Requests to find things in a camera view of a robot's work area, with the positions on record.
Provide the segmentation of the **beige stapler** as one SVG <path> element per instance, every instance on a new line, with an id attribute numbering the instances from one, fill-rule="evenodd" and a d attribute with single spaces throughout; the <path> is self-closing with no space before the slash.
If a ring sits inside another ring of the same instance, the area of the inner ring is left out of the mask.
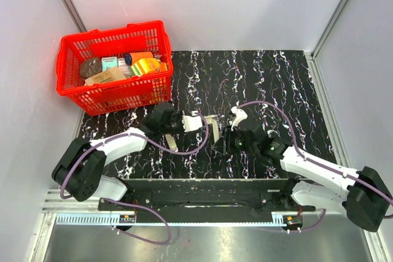
<path id="1" fill-rule="evenodd" d="M 218 115 L 208 115 L 205 116 L 205 119 L 208 123 L 209 133 L 210 133 L 210 141 L 211 148 L 215 153 L 224 153 L 224 137 L 221 133 L 220 125 L 219 125 L 219 116 Z"/>
<path id="2" fill-rule="evenodd" d="M 170 134 L 166 134 L 165 135 L 165 139 L 166 139 L 166 142 L 168 144 L 169 149 L 171 151 L 173 151 L 173 152 L 177 152 L 178 151 L 178 147 L 177 147 L 177 144 L 176 144 L 176 141 L 175 141 L 174 137 L 172 135 L 170 135 Z"/>

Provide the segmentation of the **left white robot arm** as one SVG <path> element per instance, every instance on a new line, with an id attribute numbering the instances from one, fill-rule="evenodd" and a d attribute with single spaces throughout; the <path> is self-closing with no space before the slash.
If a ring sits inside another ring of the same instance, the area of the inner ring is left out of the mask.
<path id="1" fill-rule="evenodd" d="M 140 124 L 112 137 L 89 141 L 83 137 L 72 140 L 52 171 L 52 179 L 62 186 L 71 168 L 76 166 L 67 179 L 64 191 L 79 202 L 91 197 L 109 198 L 120 210 L 127 210 L 133 203 L 133 195 L 124 181 L 103 175 L 104 167 L 130 153 L 143 151 L 148 142 L 131 133 L 149 139 L 166 134 L 178 134 L 184 129 L 184 113 L 175 111 L 172 104 L 157 104 Z"/>

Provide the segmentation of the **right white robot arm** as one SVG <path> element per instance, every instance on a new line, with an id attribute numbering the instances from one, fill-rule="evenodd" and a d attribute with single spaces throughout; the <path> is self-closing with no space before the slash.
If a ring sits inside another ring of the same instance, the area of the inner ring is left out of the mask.
<path id="1" fill-rule="evenodd" d="M 375 233 L 392 201 L 390 191 L 373 168 L 366 166 L 359 171 L 323 160 L 277 135 L 267 134 L 254 123 L 225 127 L 214 150 L 225 158 L 245 152 L 263 164 L 303 177 L 279 195 L 279 203 L 285 210 L 297 206 L 330 210 Z"/>

